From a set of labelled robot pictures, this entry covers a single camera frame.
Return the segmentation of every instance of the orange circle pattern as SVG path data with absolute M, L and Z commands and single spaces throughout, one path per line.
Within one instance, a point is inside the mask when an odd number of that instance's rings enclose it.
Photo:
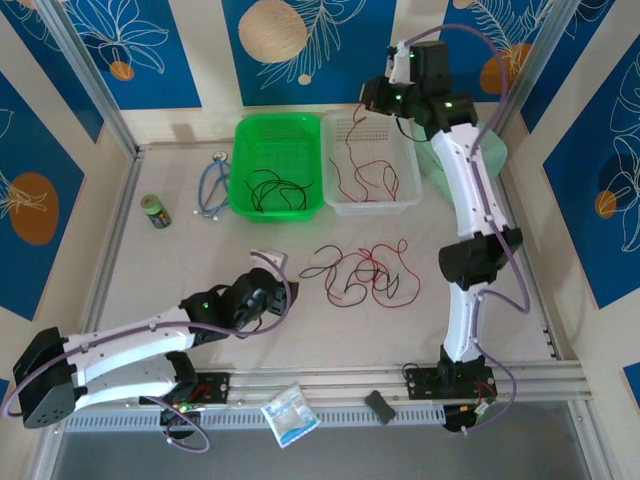
M 129 80 L 133 80 L 133 77 L 135 76 L 135 72 L 133 71 L 133 68 L 131 67 L 131 65 L 125 62 L 121 62 L 119 60 L 116 62 L 113 62 L 109 66 L 109 71 L 111 72 L 111 75 L 113 75 L 114 77 L 116 77 L 118 80 L 122 82 L 128 82 Z
M 502 60 L 504 60 L 507 72 L 509 73 L 509 89 L 511 89 L 518 73 L 520 73 L 520 69 L 524 65 L 524 61 L 530 51 L 531 45 L 521 43 L 500 52 L 500 56 Z M 480 87 L 487 93 L 499 95 L 502 92 L 501 78 L 498 59 L 492 56 L 487 63 L 485 63 L 480 73 Z
M 613 217 L 616 213 L 617 199 L 615 194 L 609 190 L 600 192 L 596 197 L 596 212 L 605 220 Z

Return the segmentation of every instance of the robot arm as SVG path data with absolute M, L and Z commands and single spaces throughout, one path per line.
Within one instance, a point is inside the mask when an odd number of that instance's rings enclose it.
M 482 324 L 476 299 L 507 263 L 495 229 L 515 251 L 522 244 L 519 229 L 509 229 L 497 205 L 480 149 L 471 152 L 479 136 L 477 114 L 469 95 L 453 94 L 448 48 L 424 42 L 389 49 L 393 69 L 363 86 L 367 110 L 413 119 L 425 130 L 447 177 L 458 222 L 459 242 L 440 250 L 442 274 L 449 282 L 449 329 L 433 377 L 433 392 L 425 398 L 451 398 L 473 391 L 491 370 L 484 366 L 476 331 Z
M 286 255 L 260 254 L 282 271 Z M 134 325 L 67 338 L 57 328 L 40 332 L 13 368 L 17 384 L 59 355 L 79 353 L 46 369 L 20 392 L 25 427 L 45 427 L 100 402 L 153 396 L 176 403 L 189 397 L 198 377 L 184 350 L 235 332 L 240 336 L 263 313 L 282 315 L 287 303 L 295 301 L 297 284 L 289 282 L 288 299 L 275 269 L 259 257 L 257 262 L 233 285 L 196 293 Z M 203 330 L 194 324 L 220 328 Z

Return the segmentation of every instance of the red wire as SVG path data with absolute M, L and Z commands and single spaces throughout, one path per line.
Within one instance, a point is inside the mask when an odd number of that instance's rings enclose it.
M 482 402 L 482 386 L 480 386 L 480 383 L 478 382 L 473 382 L 473 384 L 478 389 L 478 398 L 476 400 L 476 405 L 480 405 L 480 403 Z
M 491 385 L 489 385 L 487 382 L 478 382 L 478 383 L 480 384 L 480 386 L 484 386 L 487 390 L 489 390 L 491 395 L 493 395 L 494 397 L 498 396 L 498 392 L 496 392 L 496 389 L 493 388 Z
M 400 187 L 400 180 L 398 178 L 398 174 L 396 173 L 395 169 L 393 168 L 393 166 L 386 160 L 374 160 L 372 162 L 369 163 L 365 163 L 364 165 L 356 165 L 356 162 L 353 160 L 353 150 L 351 148 L 351 144 L 349 143 L 349 138 L 351 137 L 351 134 L 353 133 L 353 131 L 356 129 L 356 127 L 364 122 L 367 117 L 361 117 L 359 119 L 356 119 L 356 114 L 358 113 L 358 111 L 360 110 L 360 107 L 362 107 L 362 104 L 358 104 L 358 106 L 356 107 L 356 109 L 353 112 L 352 115 L 352 119 L 353 119 L 353 125 L 351 126 L 351 129 L 349 130 L 349 132 L 347 133 L 347 136 L 345 137 L 345 144 L 347 146 L 347 149 L 349 150 L 349 161 L 351 162 L 351 165 L 353 165 L 353 178 L 355 179 L 356 183 L 358 185 L 360 185 L 364 191 L 365 191 L 365 198 L 364 198 L 364 202 L 377 202 L 378 200 L 372 200 L 369 198 L 369 189 L 367 188 L 367 185 L 374 187 L 374 188 L 380 188 L 379 185 L 375 185 L 371 182 L 369 182 L 366 178 L 364 178 L 364 175 L 362 174 L 361 170 L 363 168 L 367 168 L 370 167 L 371 165 L 375 165 L 377 163 L 383 163 L 385 164 L 385 167 L 382 171 L 382 183 L 384 185 L 384 188 L 387 190 L 387 193 L 389 194 L 389 196 L 391 197 L 391 199 L 395 202 L 397 199 L 397 194 L 398 194 L 398 188 Z M 342 188 L 342 178 L 340 176 L 340 169 L 338 168 L 338 166 L 336 165 L 336 163 L 329 159 L 329 161 L 333 164 L 333 166 L 335 167 L 337 173 L 338 173 L 338 189 L 340 190 L 340 192 L 347 197 L 349 200 L 351 200 L 354 203 L 358 203 L 357 200 L 355 200 L 351 195 L 349 195 L 347 192 L 344 191 L 344 189 Z M 391 180 L 391 186 L 389 186 L 389 184 L 387 183 L 387 172 L 391 171 L 391 173 L 393 174 L 392 180 Z

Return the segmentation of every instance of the leaf pattern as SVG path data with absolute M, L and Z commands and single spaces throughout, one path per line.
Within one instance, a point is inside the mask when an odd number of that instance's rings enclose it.
M 355 17 L 367 0 L 358 0 L 355 9 L 346 14 L 345 5 L 351 0 L 296 0 L 291 5 L 302 18 L 307 29 L 307 44 L 291 60 L 279 63 L 264 63 L 258 76 L 265 77 L 261 90 L 281 79 L 291 83 L 300 75 L 313 77 L 324 62 L 331 59 L 331 52 L 340 51 L 341 41 L 338 26 Z
M 13 113 L 11 110 L 0 108 L 0 139 L 2 139 L 9 130 Z M 46 197 L 46 193 L 42 195 L 29 195 L 17 189 L 0 171 L 0 219 L 4 218 L 12 208 L 18 212 L 20 206 L 46 212 L 47 207 L 42 205 Z
M 137 64 L 162 74 L 165 64 L 152 47 L 169 39 L 169 30 L 139 20 L 137 0 L 70 0 L 64 8 L 88 49 L 106 69 L 114 61 Z
M 17 0 L 2 0 L 9 11 L 20 21 L 25 31 L 36 40 L 41 41 L 51 50 L 60 52 L 60 47 L 51 36 L 40 14 L 33 8 L 18 2 Z
M 576 33 L 578 32 L 578 25 L 581 22 L 597 22 L 600 17 L 607 10 L 607 5 L 613 0 L 600 0 L 599 3 L 593 3 L 593 1 L 582 1 L 578 8 L 576 9 L 576 13 L 567 25 L 565 29 L 565 33 L 571 37 L 572 40 L 575 40 Z
M 622 79 L 609 126 L 617 134 L 613 147 L 619 172 L 605 189 L 611 192 L 609 205 L 596 203 L 596 210 L 599 214 L 622 212 L 621 250 L 631 253 L 640 249 L 640 53 Z
M 505 51 L 522 41 L 526 34 L 523 23 L 535 22 L 529 12 L 517 16 L 511 7 L 511 2 L 505 0 L 476 0 L 469 7 L 477 14 L 476 22 L 480 30 L 489 37 L 498 50 Z

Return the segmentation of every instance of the white packet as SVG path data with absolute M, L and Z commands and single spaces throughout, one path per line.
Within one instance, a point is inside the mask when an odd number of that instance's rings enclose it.
M 280 448 L 284 448 L 320 425 L 300 385 L 294 383 L 262 407 Z

